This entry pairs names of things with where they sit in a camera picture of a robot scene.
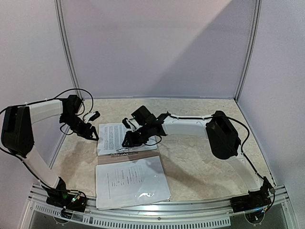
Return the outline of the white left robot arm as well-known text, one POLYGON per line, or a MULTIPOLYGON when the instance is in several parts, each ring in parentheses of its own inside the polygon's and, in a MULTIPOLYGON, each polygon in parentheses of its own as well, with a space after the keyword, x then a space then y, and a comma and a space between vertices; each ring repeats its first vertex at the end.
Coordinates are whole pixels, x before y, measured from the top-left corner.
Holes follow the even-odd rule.
POLYGON ((67 207, 71 203, 71 197, 65 192, 64 182, 49 168, 35 147, 32 126, 57 116, 59 122, 67 125, 77 136, 98 141, 98 133, 92 122, 100 117, 100 113, 90 110, 84 117, 79 117, 78 111, 81 105, 82 99, 72 94, 67 98, 57 97, 13 105, 2 110, 4 118, 0 149, 19 159, 44 187, 55 190, 52 199, 60 207, 67 207))

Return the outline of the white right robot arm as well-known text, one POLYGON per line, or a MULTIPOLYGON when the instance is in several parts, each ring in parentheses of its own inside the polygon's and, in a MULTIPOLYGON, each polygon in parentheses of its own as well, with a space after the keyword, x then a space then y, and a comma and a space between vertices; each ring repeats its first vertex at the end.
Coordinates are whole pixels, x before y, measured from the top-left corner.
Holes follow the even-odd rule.
POLYGON ((131 119, 122 120, 127 128, 122 146, 142 146, 153 136, 194 135, 207 138, 212 154, 227 161, 242 178, 249 193, 246 203, 250 208, 256 208, 264 202, 265 195, 274 194, 275 189, 267 177, 259 174, 246 155, 245 141, 240 139, 232 122, 243 125, 223 111, 204 116, 180 116, 169 112, 155 116, 143 105, 132 113, 131 119))

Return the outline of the pink paper folder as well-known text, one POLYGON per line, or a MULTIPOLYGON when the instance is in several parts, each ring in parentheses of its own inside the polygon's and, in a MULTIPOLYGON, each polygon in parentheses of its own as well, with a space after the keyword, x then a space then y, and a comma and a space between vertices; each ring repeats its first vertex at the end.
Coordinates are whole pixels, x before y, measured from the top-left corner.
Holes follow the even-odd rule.
POLYGON ((160 155, 161 154, 158 149, 157 150, 148 150, 148 151, 137 151, 137 154, 130 155, 130 156, 114 157, 111 155, 103 155, 103 156, 98 156, 97 165, 128 162, 128 161, 134 161, 134 160, 139 160, 139 159, 149 158, 149 157, 154 157, 154 156, 160 156, 160 155))

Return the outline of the aluminium frame right post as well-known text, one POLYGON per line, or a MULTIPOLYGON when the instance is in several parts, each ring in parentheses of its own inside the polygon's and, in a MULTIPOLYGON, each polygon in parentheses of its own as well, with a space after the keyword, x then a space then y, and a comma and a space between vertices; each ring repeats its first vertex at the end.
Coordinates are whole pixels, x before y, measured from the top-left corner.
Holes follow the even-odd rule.
POLYGON ((253 54, 255 39, 256 39, 258 25, 259 25, 261 6, 262 6, 262 1, 261 0, 256 0, 255 1, 255 6, 254 6, 251 29, 250 29, 250 33, 249 33, 248 45, 247 45, 247 49, 246 49, 246 56, 245 56, 245 60, 244 60, 244 63, 243 63, 239 83, 237 85, 235 95, 234 95, 234 100, 235 100, 236 103, 238 103, 238 101, 240 99, 240 96, 242 94, 244 83, 245 83, 246 76, 247 76, 247 72, 248 72, 248 69, 250 67, 251 57, 252 57, 252 54, 253 54))

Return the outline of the metal folder clip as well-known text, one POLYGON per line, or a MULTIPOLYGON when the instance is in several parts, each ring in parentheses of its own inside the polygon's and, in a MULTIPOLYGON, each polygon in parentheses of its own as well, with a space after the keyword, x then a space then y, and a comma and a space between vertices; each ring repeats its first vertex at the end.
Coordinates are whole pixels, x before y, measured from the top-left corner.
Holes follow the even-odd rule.
POLYGON ((110 155, 114 156, 114 157, 118 157, 118 156, 130 156, 130 155, 135 155, 135 154, 137 154, 137 152, 131 151, 130 148, 121 148, 121 149, 116 150, 115 153, 111 153, 110 155))

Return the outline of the white paper stack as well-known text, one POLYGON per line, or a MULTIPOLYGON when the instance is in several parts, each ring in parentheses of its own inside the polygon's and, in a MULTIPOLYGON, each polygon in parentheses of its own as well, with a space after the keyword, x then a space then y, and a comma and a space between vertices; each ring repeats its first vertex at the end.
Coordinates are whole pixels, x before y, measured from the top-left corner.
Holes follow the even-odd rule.
MULTIPOLYGON (((97 146, 97 155, 110 155, 115 153, 116 150, 124 148, 122 147, 122 142, 124 140, 125 134, 127 132, 126 127, 120 123, 110 123, 110 124, 99 124, 99 140, 97 146)), ((153 144, 156 142, 155 137, 150 137, 148 144, 153 144)), ((130 148, 131 151, 148 151, 156 150, 157 145, 146 146, 141 145, 138 147, 130 148)))

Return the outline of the aluminium front rail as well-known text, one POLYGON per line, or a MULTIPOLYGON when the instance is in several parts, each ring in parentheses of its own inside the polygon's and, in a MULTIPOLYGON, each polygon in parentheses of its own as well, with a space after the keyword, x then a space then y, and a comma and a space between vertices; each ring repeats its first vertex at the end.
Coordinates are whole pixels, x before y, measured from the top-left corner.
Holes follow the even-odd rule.
POLYGON ((276 199, 261 222, 249 223, 243 212, 235 213, 229 198, 160 202, 113 210, 97 210, 89 197, 85 213, 71 219, 61 209, 46 204, 46 192, 33 185, 22 229, 296 229, 290 200, 284 186, 276 188, 276 199))

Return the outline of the aluminium frame left post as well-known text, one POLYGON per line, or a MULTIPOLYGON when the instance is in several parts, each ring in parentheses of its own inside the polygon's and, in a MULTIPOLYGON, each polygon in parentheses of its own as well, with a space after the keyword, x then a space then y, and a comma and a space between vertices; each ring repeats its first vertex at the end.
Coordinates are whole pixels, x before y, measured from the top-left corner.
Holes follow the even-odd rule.
POLYGON ((59 34, 61 37, 61 43, 62 43, 70 79, 72 82, 72 86, 74 87, 74 89, 76 89, 77 95, 80 98, 83 98, 81 92, 77 90, 78 88, 80 88, 80 84, 77 79, 74 63, 73 63, 72 56, 71 56, 71 51, 70 51, 65 21, 64 21, 62 1, 54 0, 54 5, 55 5, 56 17, 57 17, 57 22, 58 22, 58 27, 59 27, 59 34))

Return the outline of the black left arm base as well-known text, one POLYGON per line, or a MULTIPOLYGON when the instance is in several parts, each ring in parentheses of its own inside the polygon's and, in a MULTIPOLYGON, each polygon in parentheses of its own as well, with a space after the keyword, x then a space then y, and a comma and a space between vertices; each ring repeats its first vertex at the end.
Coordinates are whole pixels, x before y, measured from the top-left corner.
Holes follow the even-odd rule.
POLYGON ((78 190, 59 190, 43 186, 48 194, 46 203, 59 208, 64 208, 77 212, 85 212, 87 206, 87 196, 78 190))

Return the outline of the aluminium frame post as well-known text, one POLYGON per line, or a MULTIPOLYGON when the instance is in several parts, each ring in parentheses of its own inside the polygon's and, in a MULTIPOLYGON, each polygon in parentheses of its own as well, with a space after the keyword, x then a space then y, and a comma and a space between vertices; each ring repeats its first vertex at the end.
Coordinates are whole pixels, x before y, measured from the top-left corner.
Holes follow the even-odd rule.
POLYGON ((261 0, 256 0, 255 1, 255 6, 254 6, 251 29, 250 29, 250 33, 249 33, 248 45, 247 45, 247 49, 246 49, 246 56, 245 56, 245 60, 244 60, 244 63, 243 63, 239 83, 237 85, 235 95, 234 95, 234 100, 235 100, 236 103, 238 103, 238 101, 240 99, 240 96, 242 94, 244 83, 245 83, 246 76, 247 76, 247 72, 248 72, 248 69, 250 67, 251 57, 252 57, 252 54, 253 54, 255 39, 256 39, 258 25, 259 25, 261 6, 262 6, 262 1, 261 0))
POLYGON ((77 79, 74 63, 73 63, 72 56, 71 56, 71 51, 70 51, 65 21, 64 21, 62 1, 54 0, 54 5, 55 5, 56 17, 57 17, 57 22, 58 22, 58 27, 59 27, 59 34, 61 37, 61 43, 62 43, 70 79, 72 82, 72 86, 74 87, 74 89, 76 89, 77 95, 80 98, 83 98, 81 92, 77 90, 78 88, 80 88, 80 84, 77 79))

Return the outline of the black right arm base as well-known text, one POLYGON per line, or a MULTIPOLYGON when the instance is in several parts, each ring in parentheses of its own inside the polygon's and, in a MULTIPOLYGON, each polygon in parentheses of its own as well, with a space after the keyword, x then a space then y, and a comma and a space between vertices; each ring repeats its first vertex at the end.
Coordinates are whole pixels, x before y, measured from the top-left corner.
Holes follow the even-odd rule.
POLYGON ((230 198, 230 206, 234 213, 269 209, 275 201, 275 189, 261 187, 258 191, 248 191, 247 195, 230 198))

